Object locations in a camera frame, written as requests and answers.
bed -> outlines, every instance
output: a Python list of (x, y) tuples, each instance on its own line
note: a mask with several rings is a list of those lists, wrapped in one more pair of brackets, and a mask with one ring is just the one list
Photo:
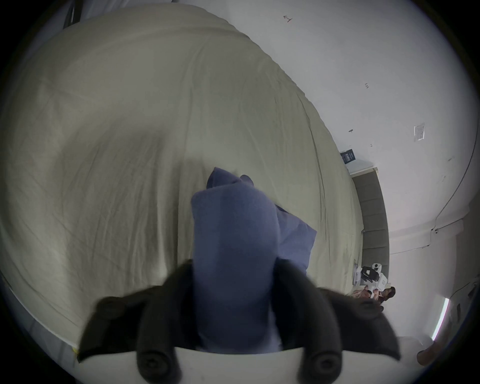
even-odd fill
[(317, 231), (316, 285), (352, 288), (362, 214), (328, 129), (269, 56), (201, 8), (69, 26), (22, 68), (0, 124), (0, 270), (72, 346), (96, 300), (161, 284), (190, 258), (190, 199), (215, 166)]

dark hair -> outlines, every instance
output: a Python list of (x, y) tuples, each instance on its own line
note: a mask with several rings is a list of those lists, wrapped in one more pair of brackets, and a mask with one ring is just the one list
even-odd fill
[(390, 292), (388, 292), (388, 295), (385, 296), (385, 297), (382, 297), (382, 296), (379, 296), (378, 297), (378, 301), (380, 303), (383, 303), (384, 301), (387, 301), (388, 299), (392, 298), (393, 296), (395, 296), (395, 287), (390, 287), (390, 288), (387, 288), (387, 289), (390, 289)]
[(395, 287), (390, 287), (390, 292), (388, 293), (387, 299), (395, 296)]

black knob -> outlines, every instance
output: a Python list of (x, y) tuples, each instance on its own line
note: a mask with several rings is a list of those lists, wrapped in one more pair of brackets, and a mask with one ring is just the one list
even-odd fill
[(341, 370), (342, 361), (335, 353), (319, 353), (312, 358), (312, 376), (324, 378)]
[(168, 358), (162, 353), (144, 352), (137, 360), (141, 375), (150, 383), (161, 382), (170, 371)]

wall plate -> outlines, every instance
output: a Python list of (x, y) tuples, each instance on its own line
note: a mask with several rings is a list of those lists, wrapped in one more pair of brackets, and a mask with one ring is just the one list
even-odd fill
[(423, 140), (425, 138), (425, 124), (422, 123), (420, 125), (417, 125), (413, 129), (413, 134), (414, 134), (413, 141)]

blue towel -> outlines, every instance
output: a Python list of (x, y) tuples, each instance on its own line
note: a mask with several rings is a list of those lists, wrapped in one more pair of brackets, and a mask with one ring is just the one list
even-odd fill
[(248, 176), (215, 168), (192, 197), (195, 315), (206, 351), (281, 350), (270, 306), (277, 258), (306, 273), (316, 231), (276, 206)]

